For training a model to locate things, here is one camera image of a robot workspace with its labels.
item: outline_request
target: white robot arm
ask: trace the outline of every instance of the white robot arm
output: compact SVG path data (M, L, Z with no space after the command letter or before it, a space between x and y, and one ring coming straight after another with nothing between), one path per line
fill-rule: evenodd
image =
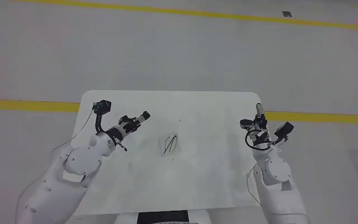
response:
M108 113L111 103L106 100L97 102L93 111L97 114L97 134L92 136L87 146L64 147L41 178L40 185L22 206L19 224L63 224L77 209L84 194L97 175L102 156L109 156L130 133L137 130L150 115L144 112L138 118L122 117L119 124L104 131L101 127L102 115ZM63 179L64 172L79 175L79 182Z
M257 161L257 165L253 168L253 175L260 197L258 202L265 217L269 223L275 224L310 223L300 193L293 181L291 168L279 156L281 150L276 147L288 140L287 135L293 130L293 125L286 122L275 132L278 139L271 141L262 105L257 104L256 109L255 119L241 120L240 125L247 130L245 142L253 149L253 156ZM247 142L248 137L253 142L252 146Z

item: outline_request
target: wire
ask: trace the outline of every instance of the wire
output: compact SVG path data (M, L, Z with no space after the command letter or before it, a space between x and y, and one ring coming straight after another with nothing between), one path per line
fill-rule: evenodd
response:
M92 115L92 112L93 112L93 110L91 110L91 113L89 114L89 116L88 116L86 122L84 123L84 125L82 126L82 128L77 132L77 134L75 134L70 140L66 141L66 142L63 143L63 144L60 144L59 146L57 146L57 147L55 147L55 148L53 148L53 149L51 150L50 162L51 162L51 160L52 160L52 158L53 158L53 153L54 153L54 151L55 151L56 149L58 149L58 148L60 148L61 146L63 146L63 145L65 145L65 144L69 143L69 142L72 141L75 137L77 137L78 134L80 134L80 132L84 129L84 126L86 126L88 120L90 119L90 117L91 117L91 115ZM49 166L50 166L50 165L47 166L46 170L45 170L38 178L36 178L35 180L33 180L31 183L29 183L29 184L22 190L22 192L20 193L20 195L17 197L17 200L16 200L16 210L15 210L15 224L17 224L18 207L19 207L20 200L21 200L23 194L28 190L28 188L29 188L30 186L32 186L35 182L37 182L39 179L41 179L42 176L45 175L45 173L47 172L47 169L49 168Z
M254 147L254 146L250 146L249 143L247 142L247 137L250 133L252 132L260 132L260 130L258 129L254 129L254 130L249 130L247 133L246 133L246 136L245 136L245 143L248 147L252 148L253 150L259 150L259 151L266 151L268 149L270 149L270 146L268 146L267 148L257 148L257 147Z
M167 145L167 141L168 141L169 138L170 138L170 137L168 137L168 138L166 139L166 142L165 142L164 146ZM174 146L173 150L175 150L175 148L177 147L177 142L178 142L177 136L174 136L174 137L172 138L172 140L169 142L168 146L167 146L166 149L164 150L163 154L166 153L166 151L167 151L167 149L169 148L169 146L170 146L170 150L169 150L169 153L170 153L170 151L172 150L172 146L173 146L173 141L174 141L174 139L175 139L175 146Z
M264 208L264 207L262 206L262 204L261 204L261 203L257 200L257 198L251 193L250 188L248 187L248 178L250 177L250 173L251 173L252 170L255 168L255 166L257 166L257 164L255 164L255 165L251 168L250 172L249 172L248 174L246 174L246 186L247 186L247 190L248 190L249 194L255 199L255 201L261 206L261 208L264 209L264 210L266 210L266 211L268 211L269 213L271 213L271 214L273 214L273 215L275 215L275 216L288 216L288 215L290 215L290 214L299 214L299 215L301 215L301 216L305 216L306 219L307 219L307 221L308 221L308 223L311 224L311 220L309 219L309 217L308 217L306 214L303 214L303 213L300 213L300 212L279 214L279 213L271 212L270 210L268 210L267 208Z

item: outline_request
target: floor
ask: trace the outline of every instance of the floor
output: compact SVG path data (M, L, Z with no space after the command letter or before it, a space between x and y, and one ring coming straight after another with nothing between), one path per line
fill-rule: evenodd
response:
M358 28L343 26L358 26L354 1L92 0L264 18L290 11L288 20L320 21L315 26L38 2L0 3L2 99L79 102L92 89L253 91L266 110L358 114ZM13 223L17 196L46 169L51 149L71 137L76 116L0 110L3 223ZM356 223L358 125L293 124L282 156L312 223ZM213 223L266 223L260 207L209 215ZM68 223L113 220L81 216Z

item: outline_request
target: white tabletop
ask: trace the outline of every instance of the white tabletop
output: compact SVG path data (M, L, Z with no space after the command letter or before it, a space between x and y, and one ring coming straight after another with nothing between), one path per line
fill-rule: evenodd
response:
M253 206L245 174L255 161L244 142L241 119L253 119L260 98L253 92L88 91L74 134L93 102L112 102L102 118L107 130L123 115L151 114L142 126L103 158L101 170L75 215ZM180 150L162 156L158 137L177 133ZM72 140L88 144L95 115ZM249 184L256 195L252 178Z

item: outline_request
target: black cable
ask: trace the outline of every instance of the black cable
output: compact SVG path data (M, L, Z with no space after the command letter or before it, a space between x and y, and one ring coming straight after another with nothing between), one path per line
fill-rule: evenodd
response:
M247 142L247 137L250 133L252 132L260 132L260 130L257 130L257 129L254 129L254 130L249 130L247 133L246 133L246 136L245 136L245 143L248 147L252 148L253 150L259 150L259 151L266 151L268 149L270 149L270 146L268 146L267 148L257 148L257 147L254 147L254 146L250 146Z
M102 115L97 114L97 116L96 116L96 122L95 122L95 127L96 127L97 134L98 134L99 132L105 132L105 131L102 129L101 123L102 123Z

